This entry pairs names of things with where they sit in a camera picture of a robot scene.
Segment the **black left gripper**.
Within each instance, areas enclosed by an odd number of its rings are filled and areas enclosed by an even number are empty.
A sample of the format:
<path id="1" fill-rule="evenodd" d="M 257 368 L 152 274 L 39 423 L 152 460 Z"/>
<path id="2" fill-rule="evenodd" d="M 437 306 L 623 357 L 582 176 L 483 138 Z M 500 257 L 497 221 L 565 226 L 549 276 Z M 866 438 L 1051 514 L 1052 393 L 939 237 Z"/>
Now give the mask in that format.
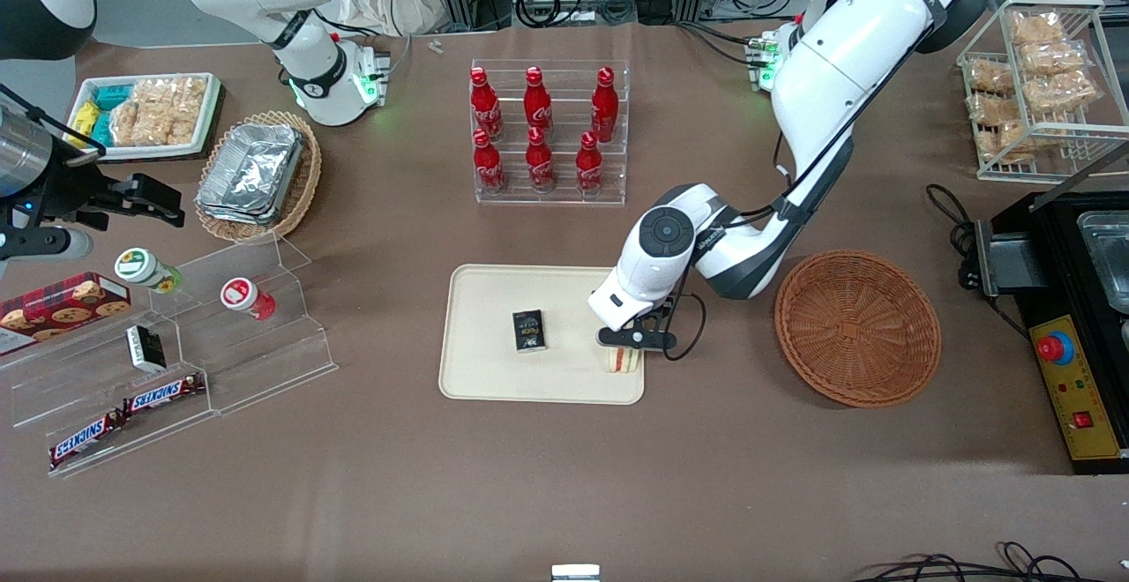
<path id="1" fill-rule="evenodd" d="M 679 344 L 677 336 L 669 332 L 669 321 L 672 321 L 675 305 L 677 305 L 675 297 L 669 296 L 656 309 L 640 314 L 618 332 L 613 332 L 609 326 L 603 326 L 597 332 L 598 344 L 605 347 L 669 352 Z"/>

